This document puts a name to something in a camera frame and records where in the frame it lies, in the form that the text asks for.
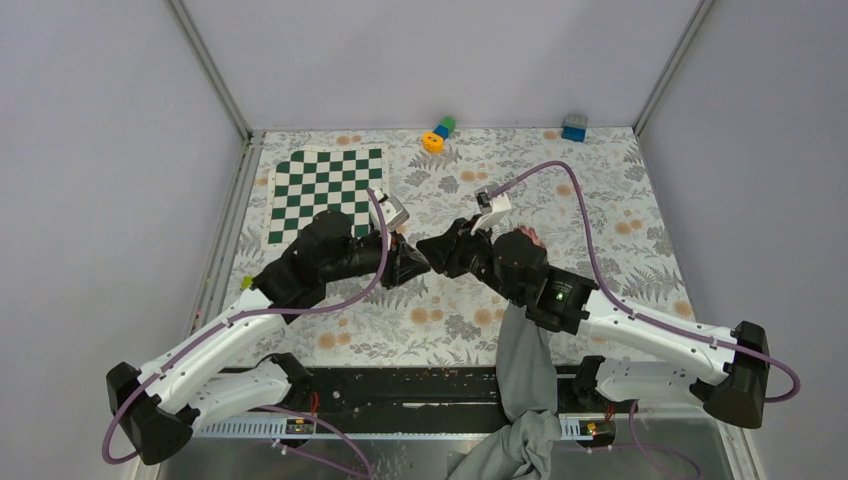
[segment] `gray sleeve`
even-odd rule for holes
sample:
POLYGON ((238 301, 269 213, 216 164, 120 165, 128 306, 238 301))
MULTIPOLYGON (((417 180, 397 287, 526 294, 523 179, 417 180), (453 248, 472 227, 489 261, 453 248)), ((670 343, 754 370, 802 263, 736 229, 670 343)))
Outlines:
POLYGON ((562 437, 556 415, 556 369, 548 334, 524 318, 524 309, 507 309, 496 357, 506 425, 474 447, 450 480, 545 480, 550 476, 553 442, 562 437))

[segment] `floral tablecloth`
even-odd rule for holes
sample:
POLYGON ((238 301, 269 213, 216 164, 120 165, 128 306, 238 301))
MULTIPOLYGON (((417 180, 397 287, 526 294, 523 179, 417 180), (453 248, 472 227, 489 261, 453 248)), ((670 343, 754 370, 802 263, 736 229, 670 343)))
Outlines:
MULTIPOLYGON (((614 291, 645 306, 692 319, 674 252, 663 226, 636 137, 629 128, 591 128, 584 144, 551 129, 457 130, 445 151, 421 148, 423 130, 267 133, 242 227, 225 305, 245 276, 279 256, 261 247, 268 172, 306 145, 388 145, 392 194, 411 219, 401 228, 416 241, 443 233, 453 219, 477 211, 472 193, 502 184, 550 159, 577 173, 586 196, 603 273, 614 291)), ((495 235, 529 225, 548 246, 552 265, 592 277, 574 188, 558 169, 543 171, 513 188, 514 210, 495 235)), ((357 293, 369 278, 327 287, 322 305, 357 293)), ((234 366, 253 366, 271 352, 292 352, 306 366, 493 365, 506 302, 464 276, 428 273, 391 291, 378 287, 365 300, 330 315, 303 316, 267 336, 234 366)), ((601 339, 553 335, 554 361, 577 364, 585 355, 652 359, 601 339)))

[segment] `gray wall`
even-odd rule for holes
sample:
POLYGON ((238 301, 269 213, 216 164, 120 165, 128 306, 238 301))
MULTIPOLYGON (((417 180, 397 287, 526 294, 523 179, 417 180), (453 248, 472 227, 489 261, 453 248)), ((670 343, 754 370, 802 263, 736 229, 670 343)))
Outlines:
POLYGON ((106 372, 179 340, 239 143, 164 2, 2 2, 4 480, 124 474, 106 372))
POLYGON ((186 0, 254 128, 631 125, 697 0, 186 0))
POLYGON ((642 138, 698 319, 763 325, 803 380, 755 434, 775 479, 848 469, 846 20, 844 0, 719 2, 642 138))

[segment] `robotic arm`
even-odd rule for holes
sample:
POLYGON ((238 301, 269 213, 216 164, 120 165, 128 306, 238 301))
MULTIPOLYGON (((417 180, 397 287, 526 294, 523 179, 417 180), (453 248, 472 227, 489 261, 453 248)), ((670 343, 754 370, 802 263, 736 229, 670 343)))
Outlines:
POLYGON ((484 190, 477 192, 477 201, 481 215, 459 218, 443 235, 417 243, 436 273, 449 278, 470 273, 510 302, 526 306, 526 317, 546 330, 613 340, 666 361, 586 357, 574 383, 581 401, 702 404, 707 413, 732 425, 762 425, 768 365, 718 347, 724 341, 768 354, 760 326, 742 322, 729 329, 685 322, 630 303, 634 313, 625 313, 592 279, 549 265, 545 248, 523 233, 512 231, 493 242, 490 227, 508 213, 509 200, 505 195, 489 198, 484 190), (714 341, 705 344, 669 332, 637 319, 636 312, 714 341))
MULTIPOLYGON (((379 191, 377 198, 391 235, 380 282, 385 288, 393 288, 428 272, 430 267, 403 235, 394 231, 409 216, 403 206, 379 191)), ((298 317, 269 313, 230 323, 233 315, 268 308, 311 308, 326 297, 327 283, 377 271, 383 248, 380 232, 354 239, 351 227, 343 213, 317 214, 282 256, 265 267, 253 285, 221 315, 139 369, 120 363, 109 371, 106 380, 113 415, 140 388, 143 379, 158 375, 120 421, 145 464, 169 458, 194 431, 206 425, 296 394, 291 391, 292 385, 308 373, 291 354, 271 355, 254 369, 214 382, 210 379, 244 349, 298 317), (190 353, 166 367, 189 345, 193 345, 190 353)))

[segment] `green and white checkerboard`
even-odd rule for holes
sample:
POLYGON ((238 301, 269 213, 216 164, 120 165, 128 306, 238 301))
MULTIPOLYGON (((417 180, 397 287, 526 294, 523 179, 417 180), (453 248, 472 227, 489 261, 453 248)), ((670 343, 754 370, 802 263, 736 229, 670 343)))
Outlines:
POLYGON ((303 147, 268 174, 264 249, 284 249, 319 212, 336 210, 353 222, 353 235, 370 231, 367 187, 388 194, 385 146, 303 147))

